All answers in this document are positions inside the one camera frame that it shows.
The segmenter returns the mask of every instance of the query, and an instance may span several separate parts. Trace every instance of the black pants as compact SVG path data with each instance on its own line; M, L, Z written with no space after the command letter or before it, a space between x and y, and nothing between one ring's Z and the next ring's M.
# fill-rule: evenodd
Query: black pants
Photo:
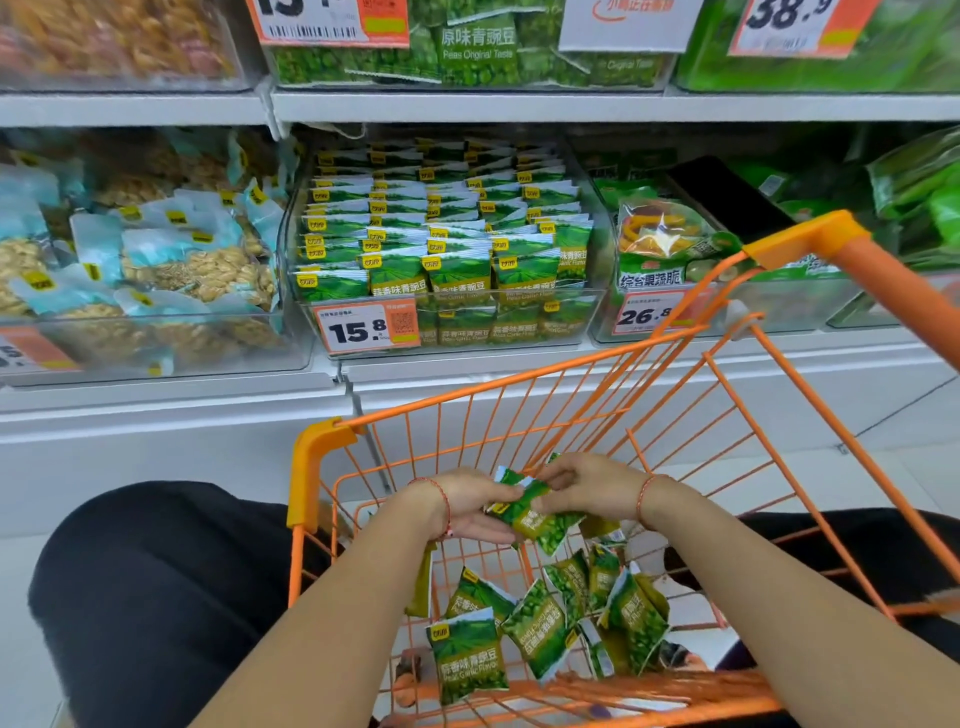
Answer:
M286 609L285 514L210 483L151 482L96 497L67 517L40 554L29 599L78 728L183 728L197 715ZM926 516L960 551L958 522ZM885 598L920 601L954 586L896 511L828 518ZM755 514L746 523L775 538L812 521ZM785 547L816 569L841 566L820 535ZM667 561L680 564L669 551ZM319 574L328 565L308 544L304 566ZM907 627L960 661L957 625L923 618ZM722 667L749 663L741 648ZM767 716L724 725L795 723Z

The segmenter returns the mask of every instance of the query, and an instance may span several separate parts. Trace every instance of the green snack bag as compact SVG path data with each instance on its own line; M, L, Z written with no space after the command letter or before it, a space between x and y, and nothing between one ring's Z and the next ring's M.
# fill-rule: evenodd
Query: green snack bag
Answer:
M634 562L620 572L599 619L600 626L617 627L627 633L628 658L634 675L646 669L670 629L637 583L635 577L639 575L640 569Z
M605 677L613 677L616 674L616 668L613 666L610 651L593 622L589 618L581 619L577 622L577 631L587 644L588 663L593 678L602 680Z
M414 583L414 595L410 603L403 609L407 617L430 619L430 594L433 588L433 552L437 550L437 542L431 541L423 550L420 559L420 570L417 571L417 581Z
M489 607L493 609L493 621L496 622L496 628L499 630L503 621L513 613L516 602L515 597L464 567L460 572L460 583L450 596L450 603L446 605L444 619L459 617L467 612L476 612Z
M543 567L547 581L564 597L567 623L587 615L589 602L587 556L578 550L568 559Z
M490 340L495 344L535 341L538 338L539 313L540 306L536 303L500 308L490 332Z
M370 295L370 283L365 271L311 270L300 268L294 273L297 293L304 301L340 301Z
M426 292L426 274L420 259L426 255L425 245L408 245L384 249L381 253L360 255L360 266L370 274L374 296Z
M576 630L572 624L567 628L564 611L542 579L533 583L501 627L541 684L557 674L577 642Z
M472 305L437 312L439 343L443 347L483 344L490 339L495 305Z
M493 609L431 624L426 637L437 661L441 705L451 705L474 691L510 688Z
M498 255L493 269L504 304L522 305L549 298L557 284L560 248L528 255Z
M589 608L591 612L597 612L606 606L607 599L610 597L613 584L620 573L620 557L612 549L594 544L588 551L587 562L589 569Z

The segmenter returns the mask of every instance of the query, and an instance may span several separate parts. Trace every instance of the shopping cart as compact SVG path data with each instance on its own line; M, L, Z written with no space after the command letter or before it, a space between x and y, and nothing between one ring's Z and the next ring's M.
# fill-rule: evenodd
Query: shopping cart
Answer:
M304 542L309 540L328 550L313 535L322 512L335 514L324 519L324 530L332 532L334 542L343 543L345 537L363 527L389 493L418 474L430 475L458 466L491 472L498 464L534 473L553 451L589 450L645 471L671 474L734 513L798 501L815 526L782 536L777 542L822 532L841 563L840 568L825 573L854 579L863 594L890 619L960 609L960 600L955 598L911 604L884 602L725 376L721 361L725 348L735 338L753 337L792 382L796 407L813 408L818 422L836 434L952 580L960 583L960 560L778 351L763 332L762 313L741 311L726 335L699 355L684 358L684 351L708 329L714 317L726 311L731 320L729 314L735 313L735 306L729 305L729 296L737 285L761 268L779 268L810 253L841 267L947 362L960 365L960 334L952 333L960 331L960 310L876 246L849 213L835 212L802 223L722 261L687 293L646 341L347 422L308 427L296 443L291 476L290 603L300 595L304 580L316 578L302 568ZM728 283L714 284L733 266L740 266L737 270L747 268L741 264L749 263L748 258L761 268L746 270ZM739 457L744 453L751 457ZM327 463L334 460L348 466L340 471L334 468L330 474ZM759 481L762 488L756 487ZM369 492L369 500L347 503L344 494L356 493L358 486ZM321 501L326 504L323 511ZM660 581L677 575L663 573L662 554L667 544L659 534L634 524L628 535L628 558L637 559ZM540 575L544 564L569 557L581 543L579 535L571 534L568 543L549 559L532 544L515 551L508 546L461 540L440 543L433 567L435 619L443 613L463 566L521 595ZM668 593L667 598L673 606L672 614L684 615L680 624L671 619L672 635L704 635L709 638L705 649L709 649L710 640L722 643L730 637L732 630L706 596L681 589ZM398 665L409 662L411 650L426 645L423 627L427 623L425 619L406 619L402 624L377 701L379 715L391 713L409 724L464 728L494 723L543 726L600 722L639 728L747 716L780 707L755 670L666 671L596 681L588 677L582 649L571 654L568 671L540 686L506 640L504 658L510 691L475 693L460 703L441 707L434 680L424 678L412 689L405 687L403 696L393 684Z

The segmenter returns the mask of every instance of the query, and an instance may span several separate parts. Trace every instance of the orange price tag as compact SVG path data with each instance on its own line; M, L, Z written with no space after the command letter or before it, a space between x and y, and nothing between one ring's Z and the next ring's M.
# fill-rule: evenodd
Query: orange price tag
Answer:
M315 305L313 315L331 354L402 349L420 345L413 297Z

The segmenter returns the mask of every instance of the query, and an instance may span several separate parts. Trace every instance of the green packaging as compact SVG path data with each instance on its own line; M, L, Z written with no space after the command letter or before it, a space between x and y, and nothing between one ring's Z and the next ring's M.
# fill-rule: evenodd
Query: green packaging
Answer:
M513 613L517 599L473 571L464 567L460 583L446 605L444 619L459 617L467 612L476 612L488 607L493 609L493 621L499 629L503 621Z
M451 705L474 691L510 687L493 609L431 624L426 637L437 662L441 705Z
M426 274L420 264L424 255L425 245L409 245L384 249L381 253L361 254L360 265L370 274L371 293L374 296L395 296L426 292Z
M587 556L578 550L568 559L543 567L547 581L564 598L566 621L572 624L587 615L589 604Z
M616 627L627 633L628 658L634 675L647 668L670 629L666 618L637 583L637 576L642 573L634 562L620 572L599 619L600 626Z
M567 628L564 611L542 579L533 583L501 627L541 684L557 674L577 642L576 630L572 624Z
M589 609L598 612L607 604L620 573L620 557L611 548L594 544L587 553Z

